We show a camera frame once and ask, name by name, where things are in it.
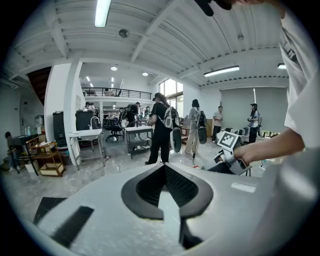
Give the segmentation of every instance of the backpack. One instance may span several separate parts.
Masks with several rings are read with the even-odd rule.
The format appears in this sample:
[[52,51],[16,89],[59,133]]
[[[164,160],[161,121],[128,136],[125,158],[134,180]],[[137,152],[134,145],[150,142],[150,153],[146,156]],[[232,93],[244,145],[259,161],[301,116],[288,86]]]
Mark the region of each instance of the backpack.
[[118,126],[122,129],[122,121],[128,118],[128,113],[131,112],[131,104],[126,106],[125,108],[120,108],[120,115],[119,115],[119,121],[118,121]]
[[261,125],[262,125],[262,116],[260,115],[259,112],[258,112],[258,114],[259,114],[258,127],[261,127]]
[[157,115],[166,128],[173,130],[174,128],[180,128],[179,113],[173,106],[166,109],[163,119]]
[[205,112],[203,110],[198,111],[197,121],[196,121],[196,128],[206,127],[207,125],[207,118]]

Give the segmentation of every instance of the hand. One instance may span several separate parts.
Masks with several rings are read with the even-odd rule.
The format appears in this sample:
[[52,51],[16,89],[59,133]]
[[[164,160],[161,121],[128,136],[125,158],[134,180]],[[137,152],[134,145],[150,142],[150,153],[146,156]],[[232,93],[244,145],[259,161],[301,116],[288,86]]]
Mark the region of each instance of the hand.
[[235,159],[242,159],[247,167],[253,161],[253,154],[250,145],[237,147],[233,154]]

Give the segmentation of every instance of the chair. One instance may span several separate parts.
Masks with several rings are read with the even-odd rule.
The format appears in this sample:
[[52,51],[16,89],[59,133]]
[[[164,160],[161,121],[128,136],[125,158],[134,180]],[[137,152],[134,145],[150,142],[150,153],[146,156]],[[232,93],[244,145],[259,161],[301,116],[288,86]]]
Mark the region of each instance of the chair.
[[115,137],[117,140],[119,139],[119,137],[123,137],[123,140],[125,140],[124,131],[118,125],[115,124],[115,120],[106,119],[106,121],[107,121],[107,127],[105,129],[107,131],[111,131],[111,135],[109,135],[105,140],[107,141],[109,138],[112,138],[112,137]]

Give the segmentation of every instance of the roller blind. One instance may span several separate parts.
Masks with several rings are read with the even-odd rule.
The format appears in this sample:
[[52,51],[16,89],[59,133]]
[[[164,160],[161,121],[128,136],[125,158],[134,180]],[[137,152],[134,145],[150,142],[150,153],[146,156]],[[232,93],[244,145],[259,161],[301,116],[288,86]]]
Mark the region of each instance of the roller blind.
[[253,88],[239,88],[221,91],[224,128],[235,130],[248,126],[247,119],[251,114],[250,104],[255,103]]
[[288,109],[286,88],[255,88],[258,111],[262,116],[262,130],[281,133],[285,130]]

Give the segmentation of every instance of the ceiling light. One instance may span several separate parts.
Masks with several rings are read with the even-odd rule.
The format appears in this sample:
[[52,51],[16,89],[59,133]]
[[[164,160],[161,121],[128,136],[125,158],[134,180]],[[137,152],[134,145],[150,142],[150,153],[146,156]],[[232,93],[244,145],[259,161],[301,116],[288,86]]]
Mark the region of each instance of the ceiling light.
[[285,64],[279,64],[279,65],[278,65],[278,69],[279,69],[279,70],[286,70],[287,67],[286,67]]
[[97,0],[94,26],[104,28],[107,24],[111,0]]
[[204,76],[207,78],[207,77],[215,76],[218,74],[223,74],[226,72],[237,71],[239,69],[240,69],[239,66],[230,66],[230,67],[226,67],[226,68],[222,68],[222,69],[217,69],[215,71],[210,71],[208,73],[205,73]]

